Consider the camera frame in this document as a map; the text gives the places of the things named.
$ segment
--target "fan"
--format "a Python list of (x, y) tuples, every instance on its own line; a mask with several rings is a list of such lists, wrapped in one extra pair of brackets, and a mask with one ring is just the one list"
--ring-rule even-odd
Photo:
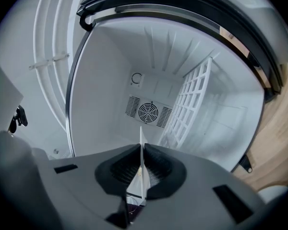
[(158, 117), (157, 107), (151, 103), (145, 103), (139, 108), (139, 118), (145, 123), (154, 122)]

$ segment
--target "wooden surface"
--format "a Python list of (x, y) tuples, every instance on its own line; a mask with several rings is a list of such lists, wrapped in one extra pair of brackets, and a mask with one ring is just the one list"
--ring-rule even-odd
[[(220, 28), (220, 34), (238, 48), (246, 57), (248, 49), (230, 33)], [(270, 87), (263, 71), (258, 69), (266, 87)], [(284, 87), (282, 93), (265, 104), (256, 137), (247, 155), (253, 172), (247, 173), (241, 166), (234, 175), (244, 180), (256, 191), (271, 185), (288, 185), (288, 64), (283, 66)]]

